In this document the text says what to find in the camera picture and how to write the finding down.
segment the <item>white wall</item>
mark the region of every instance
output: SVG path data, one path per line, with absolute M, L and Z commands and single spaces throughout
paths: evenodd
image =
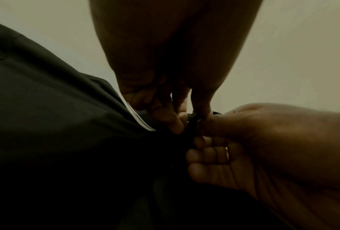
M 86 0 L 0 0 L 0 23 L 117 88 Z M 340 0 L 265 0 L 212 106 L 252 102 L 340 111 Z

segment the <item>hand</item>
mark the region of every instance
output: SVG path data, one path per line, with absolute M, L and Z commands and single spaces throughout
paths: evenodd
M 186 155 L 194 181 L 245 191 L 295 227 L 340 229 L 340 113 L 253 104 L 199 129 L 211 137 Z
M 211 114 L 262 0 L 91 0 L 94 26 L 119 89 L 174 133 Z

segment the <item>gold ring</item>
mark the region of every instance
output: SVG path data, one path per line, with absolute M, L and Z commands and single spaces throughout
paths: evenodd
M 229 152 L 228 152 L 228 147 L 226 147 L 226 151 L 227 151 L 227 163 L 229 162 Z

